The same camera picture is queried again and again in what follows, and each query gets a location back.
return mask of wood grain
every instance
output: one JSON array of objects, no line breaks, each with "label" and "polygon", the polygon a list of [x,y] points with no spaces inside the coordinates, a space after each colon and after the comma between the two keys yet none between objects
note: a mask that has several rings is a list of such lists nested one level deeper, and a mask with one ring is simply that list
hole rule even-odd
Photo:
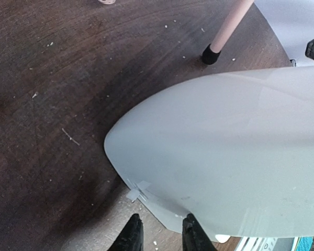
[{"label": "wood grain", "polygon": [[232,3],[0,0],[0,250],[105,250],[140,211],[146,250],[153,240],[181,250],[180,235],[124,199],[103,140],[129,109],[176,83],[289,66],[255,6],[218,63],[200,62]]}]

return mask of pink chair leg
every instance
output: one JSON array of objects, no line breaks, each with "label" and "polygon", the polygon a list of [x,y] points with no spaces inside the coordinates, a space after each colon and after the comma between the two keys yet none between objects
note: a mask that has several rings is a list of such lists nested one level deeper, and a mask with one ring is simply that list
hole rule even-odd
[{"label": "pink chair leg", "polygon": [[203,52],[202,61],[205,64],[214,64],[218,60],[223,46],[225,46],[253,2],[254,0],[238,0],[233,5],[212,43]]}]

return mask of black rubber foot cap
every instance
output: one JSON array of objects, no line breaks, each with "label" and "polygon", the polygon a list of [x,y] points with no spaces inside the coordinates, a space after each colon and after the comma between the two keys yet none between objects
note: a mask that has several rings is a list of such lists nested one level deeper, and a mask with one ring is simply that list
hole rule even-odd
[{"label": "black rubber foot cap", "polygon": [[210,44],[207,46],[207,48],[204,50],[203,55],[201,56],[201,60],[205,63],[205,64],[214,64],[216,61],[218,61],[219,55],[221,52],[219,53],[215,53],[212,52],[210,49]]}]

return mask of white debris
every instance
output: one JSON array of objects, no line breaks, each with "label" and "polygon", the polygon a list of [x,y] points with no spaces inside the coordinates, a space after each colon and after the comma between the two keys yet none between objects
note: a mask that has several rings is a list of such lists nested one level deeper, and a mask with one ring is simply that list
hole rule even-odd
[{"label": "white debris", "polygon": [[38,92],[35,92],[35,94],[31,98],[33,99],[33,98],[37,97],[37,95],[38,95]]},{"label": "white debris", "polygon": [[80,146],[80,144],[78,142],[76,142],[65,130],[64,128],[62,128],[62,131],[66,134],[66,136],[69,137],[70,140],[72,140],[76,145]]}]

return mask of white paper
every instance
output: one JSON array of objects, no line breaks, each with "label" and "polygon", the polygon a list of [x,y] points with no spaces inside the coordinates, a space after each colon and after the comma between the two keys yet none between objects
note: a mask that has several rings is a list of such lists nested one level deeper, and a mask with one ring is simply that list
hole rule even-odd
[{"label": "white paper", "polygon": [[314,0],[256,0],[290,59],[297,66],[314,65],[305,56],[307,43],[314,39]]}]

